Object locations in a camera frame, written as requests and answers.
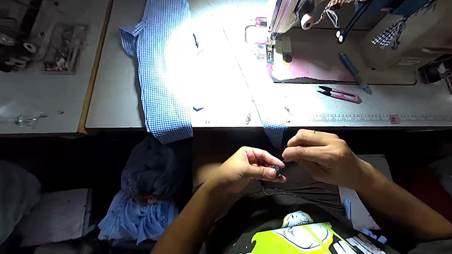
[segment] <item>ruler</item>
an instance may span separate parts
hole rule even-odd
[[[398,115],[401,122],[443,122],[451,121],[452,117]],[[390,117],[384,114],[316,114],[308,119],[309,122],[390,122]]]

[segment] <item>industrial sewing machine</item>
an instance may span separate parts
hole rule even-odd
[[[449,0],[272,0],[268,9],[260,27],[275,81],[353,82],[344,52],[368,84],[412,85],[419,68],[452,56]]]

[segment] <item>thread spool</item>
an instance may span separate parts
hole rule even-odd
[[[314,25],[314,14],[306,13],[303,15],[303,17],[301,17],[300,24],[303,30],[310,29]]]

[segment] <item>person's right hand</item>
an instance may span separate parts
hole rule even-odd
[[[376,171],[358,158],[335,134],[301,129],[282,153],[285,161],[303,165],[320,182],[358,189],[370,184]]]

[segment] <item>thread snips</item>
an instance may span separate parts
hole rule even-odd
[[[317,91],[323,95],[332,97],[332,98],[336,98],[336,99],[340,99],[340,100],[345,100],[345,101],[349,101],[349,102],[353,102],[353,103],[361,103],[363,102],[361,100],[361,98],[359,97],[359,95],[357,94],[352,94],[346,91],[342,91],[339,89],[333,89],[331,87],[327,87],[327,86],[322,86],[319,85],[320,89],[323,89],[323,91]]]

